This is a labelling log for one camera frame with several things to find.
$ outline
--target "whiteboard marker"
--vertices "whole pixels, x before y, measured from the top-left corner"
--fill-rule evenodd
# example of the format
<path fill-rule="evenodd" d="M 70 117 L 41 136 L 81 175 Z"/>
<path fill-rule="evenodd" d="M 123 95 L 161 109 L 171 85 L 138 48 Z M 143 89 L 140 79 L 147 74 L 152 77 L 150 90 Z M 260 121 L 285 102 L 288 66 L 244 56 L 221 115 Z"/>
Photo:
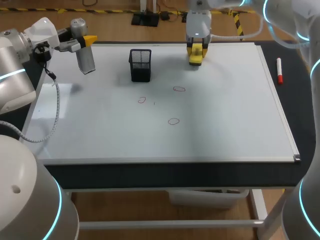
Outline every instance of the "whiteboard marker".
<path fill-rule="evenodd" d="M 278 84 L 283 84 L 284 83 L 284 79 L 282 77 L 282 64 L 281 64 L 281 58 L 277 58 L 276 59 L 276 68 L 278 71 Z"/>

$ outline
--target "red circle drawing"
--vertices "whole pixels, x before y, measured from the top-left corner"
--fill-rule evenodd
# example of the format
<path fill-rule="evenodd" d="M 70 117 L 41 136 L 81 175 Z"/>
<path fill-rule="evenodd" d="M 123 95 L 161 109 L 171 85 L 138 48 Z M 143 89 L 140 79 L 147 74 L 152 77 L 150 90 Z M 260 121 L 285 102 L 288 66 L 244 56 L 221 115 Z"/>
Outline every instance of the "red circle drawing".
<path fill-rule="evenodd" d="M 186 89 L 182 86 L 174 86 L 173 90 L 176 92 L 185 92 L 186 91 Z"/>
<path fill-rule="evenodd" d="M 146 97 L 142 96 L 140 97 L 140 99 L 138 100 L 138 103 L 143 104 L 146 101 Z"/>
<path fill-rule="evenodd" d="M 180 120 L 178 118 L 171 118 L 168 120 L 168 124 L 170 125 L 176 125 L 178 123 L 180 123 Z"/>

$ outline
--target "black cable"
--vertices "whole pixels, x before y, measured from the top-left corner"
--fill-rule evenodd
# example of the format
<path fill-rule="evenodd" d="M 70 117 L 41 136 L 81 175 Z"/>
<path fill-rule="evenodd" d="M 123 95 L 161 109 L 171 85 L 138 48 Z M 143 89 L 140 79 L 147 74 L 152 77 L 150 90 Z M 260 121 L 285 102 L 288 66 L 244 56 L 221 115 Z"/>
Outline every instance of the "black cable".
<path fill-rule="evenodd" d="M 161 12 L 161 7 L 158 2 L 156 3 L 156 5 L 159 7 L 159 11 L 157 11 L 156 13 L 159 14 Z"/>
<path fill-rule="evenodd" d="M 97 3 L 98 3 L 98 0 L 95 0 L 95 3 L 93 3 L 93 4 L 85 4 L 85 0 L 82 0 L 82 5 L 85 7 L 92 7 L 94 5 L 97 5 Z"/>
<path fill-rule="evenodd" d="M 168 22 L 174 23 L 175 21 L 177 21 L 178 18 L 179 18 L 179 11 L 178 11 L 178 9 L 177 9 L 176 7 L 173 7 L 173 6 L 167 6 L 167 5 L 165 4 L 165 0 L 162 0 L 162 4 L 163 4 L 166 8 L 168 8 L 168 9 L 174 9 L 174 10 L 176 10 L 176 18 L 175 18 L 173 21 L 168 20 Z"/>
<path fill-rule="evenodd" d="M 47 61 L 45 62 L 39 62 L 37 61 L 37 57 L 36 57 L 36 50 L 38 49 L 41 53 L 43 53 L 45 51 L 44 47 L 49 47 L 49 44 L 48 43 L 40 43 L 38 44 L 37 46 L 35 46 L 35 48 L 33 49 L 32 51 L 32 56 L 34 58 L 34 60 L 39 64 L 40 67 L 42 67 L 45 71 L 45 73 L 50 77 L 52 78 L 53 81 L 56 80 L 56 75 L 50 71 L 48 68 L 47 68 Z"/>

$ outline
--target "black table surface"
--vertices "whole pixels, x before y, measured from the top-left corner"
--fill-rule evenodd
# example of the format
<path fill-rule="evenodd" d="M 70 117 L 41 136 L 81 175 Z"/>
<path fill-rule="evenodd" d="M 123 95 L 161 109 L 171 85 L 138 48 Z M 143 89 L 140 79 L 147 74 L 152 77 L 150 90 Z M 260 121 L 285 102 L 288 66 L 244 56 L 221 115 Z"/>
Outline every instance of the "black table surface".
<path fill-rule="evenodd" d="M 263 188 L 297 185 L 312 162 L 316 146 L 310 77 L 296 50 L 286 49 L 273 41 L 256 41 L 255 44 L 262 47 L 300 153 L 300 162 L 84 164 L 48 165 L 46 168 L 64 189 Z M 282 59 L 283 85 L 277 84 L 277 58 Z M 24 67 L 36 88 L 42 69 L 34 61 L 28 62 Z M 10 122 L 21 130 L 29 107 L 30 105 L 0 115 L 0 120 Z M 19 139 L 14 132 L 4 126 L 0 126 L 0 134 Z"/>

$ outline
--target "black stand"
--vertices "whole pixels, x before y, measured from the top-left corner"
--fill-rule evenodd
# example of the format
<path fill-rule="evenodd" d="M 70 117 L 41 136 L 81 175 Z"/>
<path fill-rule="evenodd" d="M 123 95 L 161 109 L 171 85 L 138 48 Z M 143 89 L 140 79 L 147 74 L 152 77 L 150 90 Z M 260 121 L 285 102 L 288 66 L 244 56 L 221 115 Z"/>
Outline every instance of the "black stand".
<path fill-rule="evenodd" d="M 131 25 L 157 27 L 159 22 L 159 14 L 150 11 L 136 12 L 133 14 Z"/>

